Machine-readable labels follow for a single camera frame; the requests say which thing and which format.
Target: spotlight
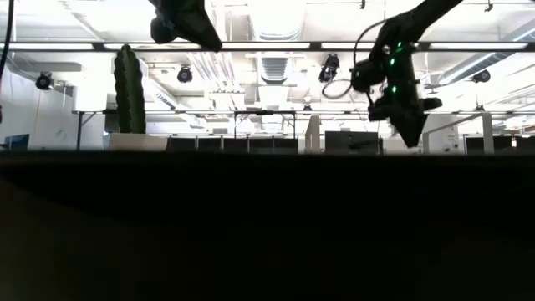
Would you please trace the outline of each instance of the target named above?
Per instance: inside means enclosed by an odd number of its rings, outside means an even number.
[[[340,60],[337,54],[329,54],[325,60],[325,64],[321,68],[319,73],[319,82],[328,83],[336,76],[336,70],[340,68]]]
[[[181,66],[181,70],[178,72],[176,78],[183,84],[191,82],[193,80],[193,74],[191,74],[190,66]]]
[[[42,91],[50,91],[53,89],[54,80],[52,79],[52,74],[50,72],[41,72],[41,75],[35,82],[35,86]]]
[[[483,70],[480,73],[474,75],[471,80],[474,83],[486,83],[487,81],[491,80],[491,73],[487,70]]]

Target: ceiling light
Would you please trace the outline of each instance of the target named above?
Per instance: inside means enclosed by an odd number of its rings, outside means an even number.
[[[91,43],[12,43],[9,50],[93,50]]]
[[[253,42],[253,43],[223,43],[223,50],[227,49],[229,51],[242,50],[242,49],[308,49],[310,48],[310,43],[300,43],[300,42]]]
[[[105,43],[104,46],[109,50],[120,50],[124,43]],[[200,49],[201,46],[193,43],[168,43],[164,45],[158,45],[156,43],[129,43],[129,46],[134,50],[194,50]]]
[[[357,49],[371,50],[374,47],[373,43],[359,43]],[[323,50],[336,50],[336,49],[354,49],[354,42],[346,43],[321,43],[321,49]]]
[[[306,57],[306,54],[293,53],[245,54],[246,59],[305,59]]]
[[[430,50],[520,50],[526,48],[527,43],[432,43]]]

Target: computer monitor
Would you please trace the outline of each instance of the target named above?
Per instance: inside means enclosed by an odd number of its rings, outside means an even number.
[[[4,149],[7,151],[27,151],[30,134],[13,135],[4,139]]]

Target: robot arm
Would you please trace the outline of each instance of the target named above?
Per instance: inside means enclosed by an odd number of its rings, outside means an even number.
[[[416,8],[388,19],[379,32],[369,58],[358,62],[351,84],[362,93],[385,79],[388,88],[374,103],[370,100],[369,120],[390,120],[408,147],[418,146],[427,121],[426,110],[442,106],[440,99],[419,99],[412,64],[414,43],[439,18],[462,0],[425,0]]]
[[[204,0],[149,0],[157,18],[150,23],[150,35],[158,44],[177,38],[219,51],[222,42],[206,14]]]
[[[157,18],[150,31],[157,43],[183,38],[203,48],[219,51],[222,42],[205,11],[204,0],[149,0]],[[419,99],[412,65],[413,46],[434,22],[462,0],[425,0],[416,8],[388,19],[370,51],[369,58],[355,64],[351,85],[368,93],[371,86],[386,79],[388,88],[373,102],[369,120],[386,120],[398,130],[408,147],[418,145],[427,115],[426,110],[442,106],[439,99]]]

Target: cactus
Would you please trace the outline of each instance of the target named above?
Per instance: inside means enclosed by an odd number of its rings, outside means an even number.
[[[132,48],[125,44],[114,61],[115,100],[121,133],[145,133],[145,98],[140,61]]]

